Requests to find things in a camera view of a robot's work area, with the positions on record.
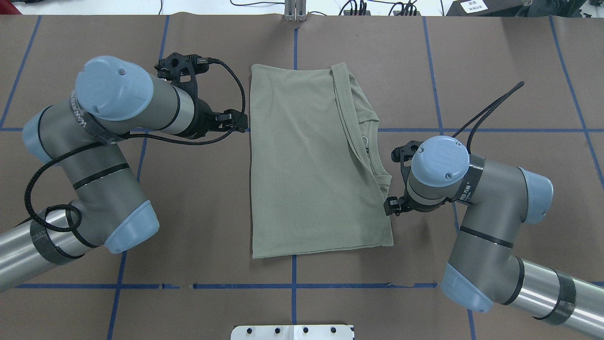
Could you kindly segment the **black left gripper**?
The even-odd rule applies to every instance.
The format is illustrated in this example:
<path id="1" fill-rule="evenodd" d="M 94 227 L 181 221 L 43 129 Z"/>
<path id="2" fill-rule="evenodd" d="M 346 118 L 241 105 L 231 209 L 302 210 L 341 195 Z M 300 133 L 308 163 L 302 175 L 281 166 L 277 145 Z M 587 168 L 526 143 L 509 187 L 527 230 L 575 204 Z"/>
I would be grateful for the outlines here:
<path id="1" fill-rule="evenodd" d="M 235 109 L 214 112 L 202 99 L 194 103 L 195 113 L 189 127 L 188 138 L 196 140 L 205 137 L 209 132 L 226 133 L 230 130 L 244 133 L 248 125 L 248 116 Z"/>

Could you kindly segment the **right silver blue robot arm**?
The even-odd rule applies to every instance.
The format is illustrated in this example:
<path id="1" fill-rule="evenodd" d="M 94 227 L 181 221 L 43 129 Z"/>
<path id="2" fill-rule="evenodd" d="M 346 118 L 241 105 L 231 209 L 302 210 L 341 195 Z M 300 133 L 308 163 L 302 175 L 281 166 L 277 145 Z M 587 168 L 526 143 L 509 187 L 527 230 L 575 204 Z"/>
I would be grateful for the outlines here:
<path id="1" fill-rule="evenodd" d="M 602 287 L 513 254 L 522 224 L 537 224 L 552 206 L 548 178 L 487 160 L 449 136 L 409 141 L 391 159 L 400 164 L 405 192 L 385 200 L 386 215 L 466 206 L 440 284 L 449 299 L 484 314 L 494 304 L 511 306 L 603 338 Z"/>

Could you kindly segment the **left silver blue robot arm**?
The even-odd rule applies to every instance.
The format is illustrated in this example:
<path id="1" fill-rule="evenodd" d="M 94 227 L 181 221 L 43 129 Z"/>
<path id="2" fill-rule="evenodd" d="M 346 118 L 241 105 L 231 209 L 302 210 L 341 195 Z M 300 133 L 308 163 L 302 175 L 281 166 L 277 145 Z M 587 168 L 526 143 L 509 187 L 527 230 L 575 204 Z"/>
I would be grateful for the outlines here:
<path id="1" fill-rule="evenodd" d="M 1 291 L 106 247 L 120 254 L 160 227 L 119 142 L 151 138 L 209 145 L 247 127 L 241 110 L 215 112 L 198 96 L 196 76 L 216 58 L 174 52 L 153 76 L 114 56 L 89 60 L 69 98 L 47 106 L 22 129 L 42 166 L 24 192 L 28 218 L 1 235 Z"/>

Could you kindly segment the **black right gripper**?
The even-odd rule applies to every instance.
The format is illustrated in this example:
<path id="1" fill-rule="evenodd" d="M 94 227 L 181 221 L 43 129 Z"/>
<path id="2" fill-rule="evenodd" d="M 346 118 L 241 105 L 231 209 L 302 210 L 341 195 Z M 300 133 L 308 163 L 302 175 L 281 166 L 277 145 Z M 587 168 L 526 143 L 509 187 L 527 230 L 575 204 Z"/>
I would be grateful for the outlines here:
<path id="1" fill-rule="evenodd" d="M 429 213 L 450 202 L 451 199 L 446 196 L 438 199 L 429 199 L 420 196 L 413 189 L 406 189 L 403 196 L 387 197 L 384 201 L 383 207 L 386 216 L 399 216 L 401 213 L 407 213 L 410 211 Z"/>

